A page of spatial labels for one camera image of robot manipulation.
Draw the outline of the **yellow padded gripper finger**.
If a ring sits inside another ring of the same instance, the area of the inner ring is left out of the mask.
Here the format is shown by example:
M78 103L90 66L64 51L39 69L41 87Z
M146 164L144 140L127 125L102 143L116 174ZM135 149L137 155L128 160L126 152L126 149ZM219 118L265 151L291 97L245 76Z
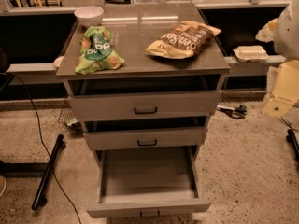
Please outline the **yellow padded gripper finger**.
M259 41L268 43L274 40L278 19L269 21L255 36Z
M299 101L299 61L290 60L279 67L270 66L266 90L263 113L273 118L287 114Z

